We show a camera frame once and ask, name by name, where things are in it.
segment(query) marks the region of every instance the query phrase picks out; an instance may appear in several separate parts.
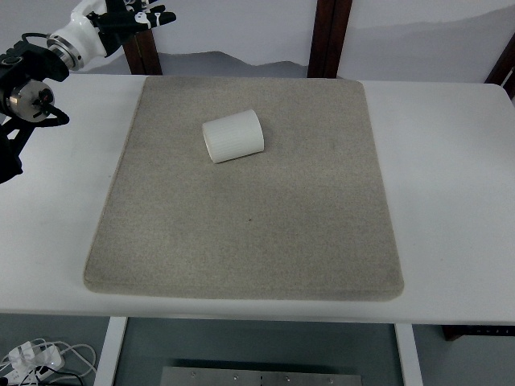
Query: ribbed cup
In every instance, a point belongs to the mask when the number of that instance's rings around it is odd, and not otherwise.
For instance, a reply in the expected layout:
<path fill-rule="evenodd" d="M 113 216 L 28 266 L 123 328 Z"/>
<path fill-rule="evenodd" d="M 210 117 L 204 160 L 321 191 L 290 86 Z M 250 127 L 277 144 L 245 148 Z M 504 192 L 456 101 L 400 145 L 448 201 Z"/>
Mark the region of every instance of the ribbed cup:
<path fill-rule="evenodd" d="M 265 149 L 263 132 L 254 110 L 206 122 L 202 125 L 202 132 L 214 163 Z"/>

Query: white wall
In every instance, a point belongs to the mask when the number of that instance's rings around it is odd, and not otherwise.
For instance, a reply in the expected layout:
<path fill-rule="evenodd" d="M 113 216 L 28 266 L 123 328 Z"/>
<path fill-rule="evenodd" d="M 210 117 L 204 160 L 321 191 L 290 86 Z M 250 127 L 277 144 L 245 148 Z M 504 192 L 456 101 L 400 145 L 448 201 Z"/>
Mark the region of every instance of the white wall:
<path fill-rule="evenodd" d="M 308 63 L 316 0 L 161 2 L 178 19 L 155 30 L 160 52 L 222 51 L 249 64 Z M 62 27 L 77 3 L 2 0 L 0 50 L 23 32 Z M 513 20 L 515 0 L 354 0 L 339 75 L 481 82 L 515 33 Z"/>

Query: robotic hand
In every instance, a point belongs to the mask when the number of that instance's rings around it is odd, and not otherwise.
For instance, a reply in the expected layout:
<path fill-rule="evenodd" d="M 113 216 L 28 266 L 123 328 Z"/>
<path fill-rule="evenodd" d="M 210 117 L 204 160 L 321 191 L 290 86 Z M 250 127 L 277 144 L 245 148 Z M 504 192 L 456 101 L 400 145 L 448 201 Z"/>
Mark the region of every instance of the robotic hand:
<path fill-rule="evenodd" d="M 72 11 L 71 22 L 51 35 L 24 34 L 0 55 L 0 113 L 10 117 L 0 124 L 0 183 L 20 175 L 19 154 L 36 127 L 65 125 L 68 116 L 54 106 L 45 78 L 63 81 L 69 70 L 83 68 L 96 56 L 113 54 L 134 34 L 175 21 L 156 0 L 83 0 Z M 43 37 L 47 48 L 27 41 Z M 7 136 L 18 130 L 16 136 Z"/>

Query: gray floor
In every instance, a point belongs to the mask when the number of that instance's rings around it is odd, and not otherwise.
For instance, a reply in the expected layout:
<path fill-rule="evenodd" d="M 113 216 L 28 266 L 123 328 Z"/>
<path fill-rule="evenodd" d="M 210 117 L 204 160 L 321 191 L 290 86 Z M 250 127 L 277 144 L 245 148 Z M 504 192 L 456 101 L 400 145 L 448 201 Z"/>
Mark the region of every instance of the gray floor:
<path fill-rule="evenodd" d="M 159 385 L 172 365 L 359 375 L 364 386 L 402 386 L 392 325 L 130 319 L 115 385 Z"/>
<path fill-rule="evenodd" d="M 414 334 L 424 386 L 515 385 L 515 337 L 446 342 L 440 326 L 414 326 Z"/>

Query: dark wooden pillar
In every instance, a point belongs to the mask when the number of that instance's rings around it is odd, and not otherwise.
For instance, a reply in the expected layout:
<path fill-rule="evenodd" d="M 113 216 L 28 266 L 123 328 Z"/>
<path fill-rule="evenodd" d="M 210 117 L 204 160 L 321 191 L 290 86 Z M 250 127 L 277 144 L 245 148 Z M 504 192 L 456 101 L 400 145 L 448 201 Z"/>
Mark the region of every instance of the dark wooden pillar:
<path fill-rule="evenodd" d="M 123 45 L 133 75 L 162 75 L 152 30 L 137 33 Z"/>
<path fill-rule="evenodd" d="M 510 99 L 515 97 L 515 35 L 511 38 L 501 57 L 494 66 L 485 83 L 499 84 L 508 93 Z"/>
<path fill-rule="evenodd" d="M 308 78 L 336 78 L 352 0 L 318 0 Z"/>

